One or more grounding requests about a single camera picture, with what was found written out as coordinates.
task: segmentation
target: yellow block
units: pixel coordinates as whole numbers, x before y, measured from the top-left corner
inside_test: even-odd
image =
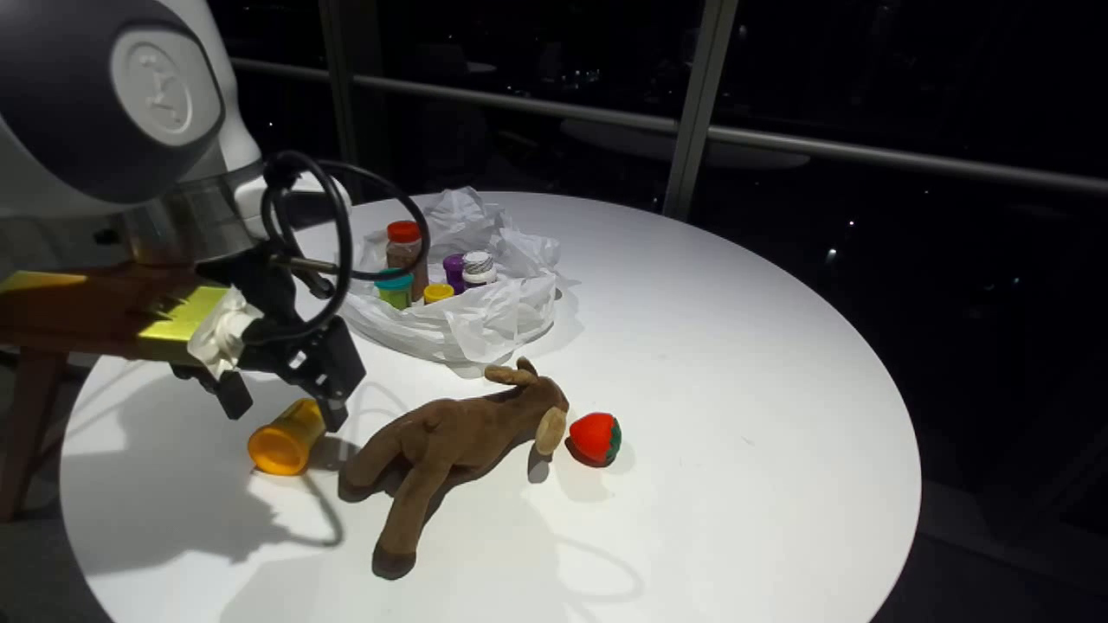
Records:
[[[151,359],[175,359],[185,349],[185,341],[218,313],[218,303],[227,287],[201,284],[175,307],[170,307],[159,321],[137,334],[137,352]]]

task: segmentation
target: plastic bag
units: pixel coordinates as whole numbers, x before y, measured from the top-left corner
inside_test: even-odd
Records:
[[[444,192],[422,207],[428,273],[454,253],[488,249],[495,280],[435,304],[390,307],[373,287],[349,291],[342,318],[369,342],[444,365],[495,365],[552,325],[557,244],[506,228],[482,197]],[[358,268],[385,268],[385,234],[362,240]]]

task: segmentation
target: cable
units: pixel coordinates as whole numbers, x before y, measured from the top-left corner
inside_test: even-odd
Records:
[[[273,336],[253,336],[248,347],[259,342],[295,342],[295,341],[309,341],[316,334],[320,334],[342,307],[345,295],[349,295],[349,277],[353,277],[353,234],[349,234],[349,212],[345,202],[340,193],[340,189],[332,184],[332,177],[303,152],[278,152],[278,171],[270,174],[270,189],[261,193],[261,227],[266,235],[278,240],[283,247],[286,255],[300,255],[289,228],[279,223],[278,216],[278,202],[289,192],[289,184],[298,179],[298,174],[310,174],[320,189],[320,193],[327,197],[332,207],[332,227],[334,227],[334,240],[340,240],[340,268],[334,268],[334,287],[332,299],[324,303],[324,307],[318,317],[310,317],[300,329],[295,334],[273,334]]]
[[[367,273],[367,269],[353,269],[353,277],[357,277],[357,280],[390,280],[390,277],[412,273],[412,269],[424,259],[424,253],[428,253],[428,227],[424,227],[417,206],[415,206],[399,184],[390,184],[390,179],[385,179],[385,177],[378,177],[378,174],[369,174],[369,171],[362,171],[362,165],[340,162],[340,160],[318,160],[318,165],[320,165],[324,174],[349,174],[349,177],[357,177],[358,184],[369,184],[378,193],[402,202],[405,212],[415,220],[417,234],[422,234],[422,244],[417,244],[417,253],[412,255],[412,262],[390,268],[390,269],[369,269],[369,273]]]

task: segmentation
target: orange object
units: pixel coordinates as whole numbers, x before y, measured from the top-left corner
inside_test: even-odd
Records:
[[[300,398],[248,435],[248,460],[266,476],[300,476],[320,431],[324,427],[318,407],[310,398]]]
[[[388,240],[390,244],[417,244],[422,240],[417,223],[390,223]]]
[[[587,467],[610,467],[620,454],[622,432],[620,418],[610,411],[587,411],[566,427],[563,446],[574,460]]]

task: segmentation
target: table surface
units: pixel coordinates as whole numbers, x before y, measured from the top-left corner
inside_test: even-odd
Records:
[[[298,398],[248,378],[227,422],[162,365],[101,359],[62,446],[75,560],[116,623],[159,619],[870,619],[921,510],[916,439],[878,357],[795,277],[648,212],[482,193],[562,244],[563,299],[526,352],[574,417],[615,411],[622,454],[563,452],[526,484],[526,452],[457,487],[402,582],[369,576],[388,494],[345,505],[334,464],[388,418],[495,386],[357,342],[349,422],[303,477],[253,476],[245,435]],[[402,216],[357,212],[357,228]],[[327,234],[303,235],[309,253]]]

